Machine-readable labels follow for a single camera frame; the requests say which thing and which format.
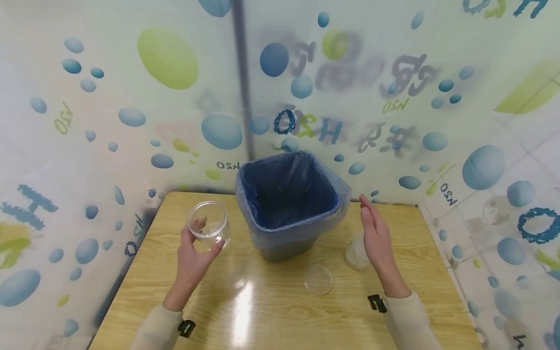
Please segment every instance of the left hand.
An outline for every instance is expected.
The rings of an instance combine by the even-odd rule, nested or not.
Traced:
[[[206,218],[192,222],[194,230],[200,230],[206,225]],[[188,225],[181,230],[181,245],[177,249],[177,275],[175,283],[165,297],[164,307],[171,311],[181,311],[186,302],[202,281],[210,264],[220,254],[225,241],[214,243],[210,251],[199,253],[194,248],[196,238],[190,232]]]

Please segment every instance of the wooden table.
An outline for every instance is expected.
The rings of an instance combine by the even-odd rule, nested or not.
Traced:
[[[173,283],[179,231],[197,203],[227,205],[232,239],[189,300],[185,319],[197,326],[175,349],[394,349],[382,315],[367,296],[382,294],[370,268],[350,269],[343,253],[362,230],[360,204],[352,203],[338,227],[291,260],[267,263],[253,246],[233,195],[171,192],[161,205],[91,350],[128,349],[136,330]],[[400,270],[424,302],[444,349],[481,349],[467,311],[416,207],[377,204],[393,237]],[[310,293],[304,273],[322,264],[333,275],[324,296]]]

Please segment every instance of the blue trash can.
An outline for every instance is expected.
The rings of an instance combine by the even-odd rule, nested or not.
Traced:
[[[348,212],[350,187],[309,152],[244,164],[235,184],[237,203],[253,244],[265,260],[302,254]]]

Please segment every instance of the sleeve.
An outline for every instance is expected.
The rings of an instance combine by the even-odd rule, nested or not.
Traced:
[[[385,324],[398,350],[441,350],[416,292],[403,299],[385,296]]]
[[[182,312],[158,305],[148,314],[134,338],[130,350],[171,350],[179,337],[177,328],[183,321]]]

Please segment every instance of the right hand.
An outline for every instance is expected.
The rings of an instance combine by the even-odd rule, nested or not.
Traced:
[[[383,285],[385,295],[390,298],[410,296],[410,289],[396,265],[391,235],[385,220],[363,194],[360,195],[360,207],[362,208],[363,244],[366,247],[367,257]]]
[[[378,273],[381,270],[396,267],[391,234],[385,220],[363,194],[360,195],[360,207],[362,208],[363,244],[371,264]]]

